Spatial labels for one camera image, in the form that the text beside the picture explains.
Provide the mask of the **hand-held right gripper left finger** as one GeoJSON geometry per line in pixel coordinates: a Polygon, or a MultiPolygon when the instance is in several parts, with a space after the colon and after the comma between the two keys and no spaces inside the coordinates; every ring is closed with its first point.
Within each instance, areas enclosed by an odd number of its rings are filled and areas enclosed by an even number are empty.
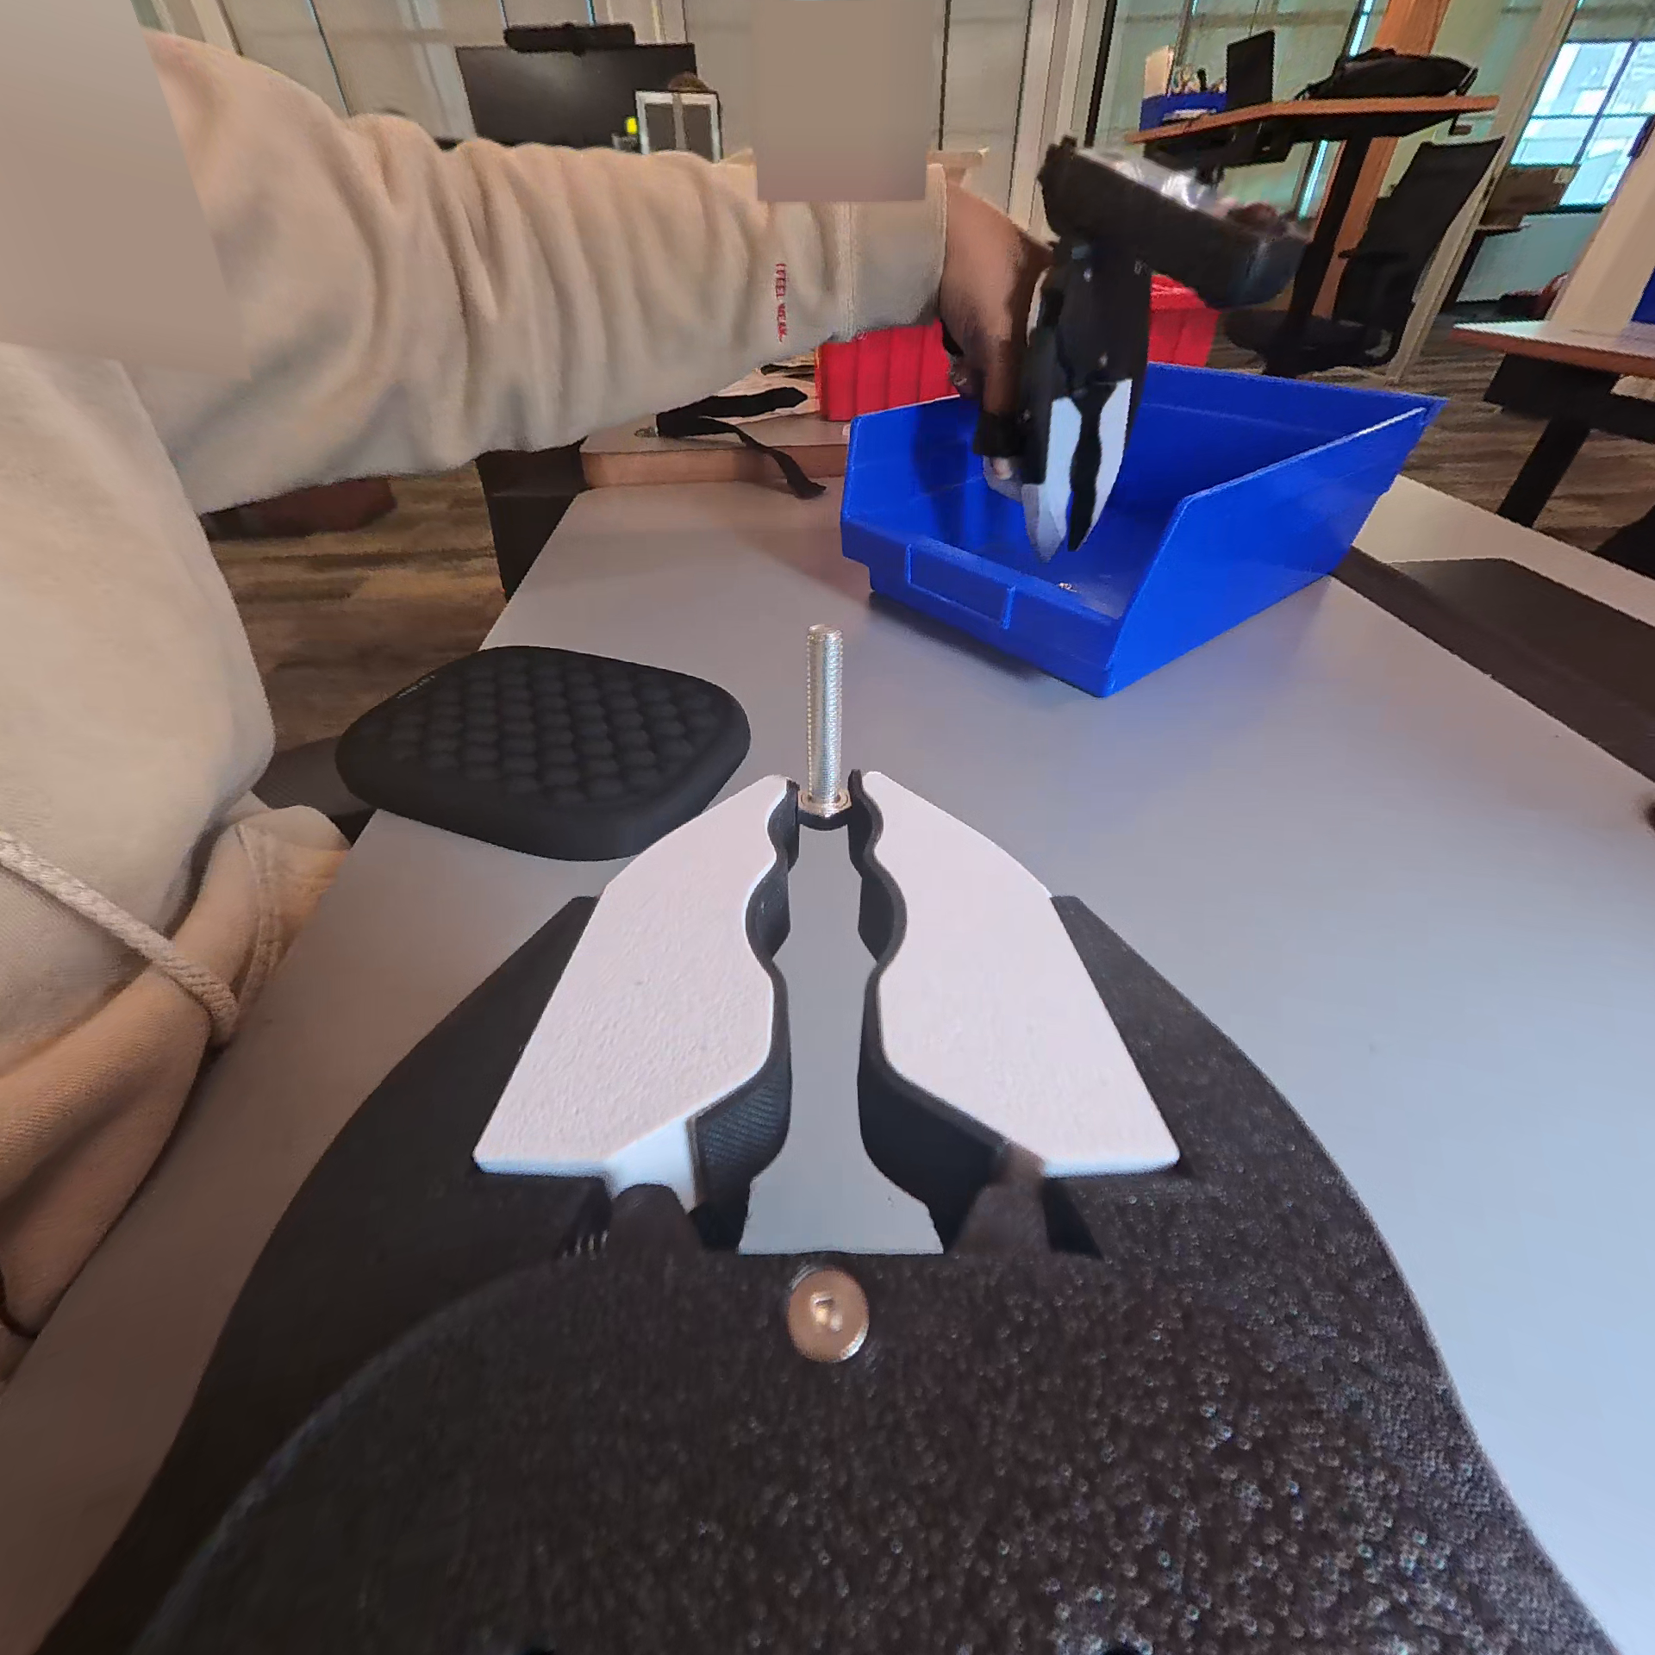
{"type": "Polygon", "coordinates": [[[786,982],[798,787],[768,776],[602,890],[478,1141],[499,1176],[743,1204],[792,1112],[786,982]]]}

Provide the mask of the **person's torso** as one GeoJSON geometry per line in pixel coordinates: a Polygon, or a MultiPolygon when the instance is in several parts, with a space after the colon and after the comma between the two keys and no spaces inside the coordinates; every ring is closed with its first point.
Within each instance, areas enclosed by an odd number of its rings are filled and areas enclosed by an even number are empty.
{"type": "Polygon", "coordinates": [[[2,1379],[127,1211],[342,856],[113,364],[2,347],[2,1379]]]}

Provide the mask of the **black office chair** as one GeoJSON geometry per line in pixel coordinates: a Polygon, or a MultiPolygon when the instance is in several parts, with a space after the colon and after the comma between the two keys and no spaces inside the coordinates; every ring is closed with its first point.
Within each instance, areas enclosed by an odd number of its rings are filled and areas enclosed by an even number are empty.
{"type": "Polygon", "coordinates": [[[1269,372],[1302,379],[1388,366],[1412,319],[1424,270],[1498,154],[1501,140],[1419,146],[1346,259],[1333,316],[1308,320],[1269,372]]]}

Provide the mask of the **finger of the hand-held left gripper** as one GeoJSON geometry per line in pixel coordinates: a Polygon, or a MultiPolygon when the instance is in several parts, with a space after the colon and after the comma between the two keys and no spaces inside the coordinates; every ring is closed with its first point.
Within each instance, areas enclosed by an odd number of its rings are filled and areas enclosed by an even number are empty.
{"type": "Polygon", "coordinates": [[[1132,434],[1142,381],[1107,381],[1091,375],[1076,391],[1081,434],[1076,437],[1076,550],[1097,527],[1097,521],[1119,480],[1132,434]]]}
{"type": "Polygon", "coordinates": [[[1044,435],[1037,445],[1042,477],[1032,480],[1032,461],[1026,464],[1026,534],[1037,561],[1051,564],[1061,550],[1077,547],[1069,537],[1081,527],[1088,536],[1088,509],[1076,516],[1073,466],[1086,434],[1086,420],[1073,399],[1051,404],[1044,435]]]}

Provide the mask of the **person's left forearm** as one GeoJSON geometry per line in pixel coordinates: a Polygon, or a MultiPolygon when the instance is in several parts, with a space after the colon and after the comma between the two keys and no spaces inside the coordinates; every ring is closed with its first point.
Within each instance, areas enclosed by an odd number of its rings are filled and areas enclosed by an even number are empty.
{"type": "Polygon", "coordinates": [[[239,56],[146,45],[252,366],[133,372],[197,512],[564,449],[937,306],[939,171],[913,204],[771,206],[752,167],[442,150],[239,56]]]}

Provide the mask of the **person's left hand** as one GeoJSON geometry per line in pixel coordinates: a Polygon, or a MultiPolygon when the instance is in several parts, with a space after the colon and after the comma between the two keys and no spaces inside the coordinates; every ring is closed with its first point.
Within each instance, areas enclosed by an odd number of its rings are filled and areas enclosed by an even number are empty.
{"type": "Polygon", "coordinates": [[[937,319],[981,411],[1018,409],[1022,357],[1047,254],[996,206],[951,182],[937,319]]]}

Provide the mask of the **black wrist rest pad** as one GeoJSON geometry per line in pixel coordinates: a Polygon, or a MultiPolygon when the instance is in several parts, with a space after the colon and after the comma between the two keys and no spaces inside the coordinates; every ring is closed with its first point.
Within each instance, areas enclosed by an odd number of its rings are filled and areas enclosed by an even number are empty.
{"type": "Polygon", "coordinates": [[[513,645],[444,664],[334,750],[373,810],[536,859],[604,864],[697,819],[752,730],[724,689],[592,652],[513,645]]]}

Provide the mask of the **wooden standing desk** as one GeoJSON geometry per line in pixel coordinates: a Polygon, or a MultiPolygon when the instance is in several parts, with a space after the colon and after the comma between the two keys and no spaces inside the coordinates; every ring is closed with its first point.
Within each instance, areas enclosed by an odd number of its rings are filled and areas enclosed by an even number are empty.
{"type": "Polygon", "coordinates": [[[1396,142],[1496,111],[1496,95],[1299,97],[1172,121],[1152,130],[1138,130],[1128,136],[1128,142],[1161,155],[1168,166],[1189,167],[1199,176],[1272,166],[1298,146],[1341,146],[1336,176],[1322,199],[1309,250],[1299,264],[1287,306],[1287,320],[1302,325],[1321,300],[1336,254],[1346,245],[1352,204],[1371,210],[1377,195],[1382,167],[1371,167],[1368,162],[1373,142],[1396,142]]]}

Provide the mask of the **red plastic bin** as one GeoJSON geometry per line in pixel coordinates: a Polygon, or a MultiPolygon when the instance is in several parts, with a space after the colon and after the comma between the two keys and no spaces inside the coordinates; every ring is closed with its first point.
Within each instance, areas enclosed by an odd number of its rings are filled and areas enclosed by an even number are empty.
{"type": "MultiPolygon", "coordinates": [[[[1183,284],[1152,277],[1147,361],[1203,367],[1218,332],[1218,314],[1183,284]]],[[[939,324],[874,331],[817,347],[819,416],[851,424],[956,396],[939,324]]]]}

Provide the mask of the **blue plastic bin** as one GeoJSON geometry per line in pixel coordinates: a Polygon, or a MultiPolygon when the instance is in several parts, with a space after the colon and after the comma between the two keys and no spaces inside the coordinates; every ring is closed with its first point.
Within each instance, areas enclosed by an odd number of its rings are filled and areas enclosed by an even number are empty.
{"type": "Polygon", "coordinates": [[[871,591],[1097,699],[1329,575],[1441,401],[1149,364],[1126,466],[1077,550],[1042,564],[932,401],[851,425],[841,544],[871,591]]]}

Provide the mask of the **black backpack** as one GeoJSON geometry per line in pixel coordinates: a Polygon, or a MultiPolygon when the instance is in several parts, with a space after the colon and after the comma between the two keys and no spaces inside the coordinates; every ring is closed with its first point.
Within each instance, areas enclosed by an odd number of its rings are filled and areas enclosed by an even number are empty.
{"type": "Polygon", "coordinates": [[[1333,74],[1302,89],[1298,100],[1461,97],[1473,89],[1474,77],[1474,66],[1451,56],[1373,49],[1341,57],[1333,74]]]}

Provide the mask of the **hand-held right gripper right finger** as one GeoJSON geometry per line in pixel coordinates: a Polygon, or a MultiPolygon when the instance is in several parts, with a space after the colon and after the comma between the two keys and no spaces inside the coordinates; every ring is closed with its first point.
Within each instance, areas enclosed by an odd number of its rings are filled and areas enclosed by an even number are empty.
{"type": "Polygon", "coordinates": [[[858,936],[871,956],[858,1122],[923,1205],[1169,1171],[1181,1151],[1057,899],[884,774],[858,776],[858,936]]]}

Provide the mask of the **wooden office desk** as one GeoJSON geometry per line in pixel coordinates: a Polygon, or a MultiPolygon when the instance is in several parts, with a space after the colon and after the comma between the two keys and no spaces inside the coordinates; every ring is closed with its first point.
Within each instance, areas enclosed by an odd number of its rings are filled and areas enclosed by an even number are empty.
{"type": "Polygon", "coordinates": [[[1589,435],[1652,445],[1652,404],[1618,394],[1623,381],[1652,381],[1652,325],[1589,336],[1547,320],[1471,324],[1451,337],[1501,357],[1486,404],[1543,424],[1498,509],[1507,522],[1536,527],[1589,435]]]}

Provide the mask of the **light wooden board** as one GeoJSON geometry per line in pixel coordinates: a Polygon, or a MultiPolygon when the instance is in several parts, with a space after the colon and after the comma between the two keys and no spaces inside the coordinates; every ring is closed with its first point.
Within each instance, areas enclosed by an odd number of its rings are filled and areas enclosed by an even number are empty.
{"type": "Polygon", "coordinates": [[[651,416],[586,437],[586,485],[752,482],[791,492],[776,455],[794,464],[809,482],[826,485],[844,475],[851,424],[819,416],[816,357],[803,356],[743,375],[721,401],[741,409],[702,414],[718,431],[666,437],[651,416]]]}

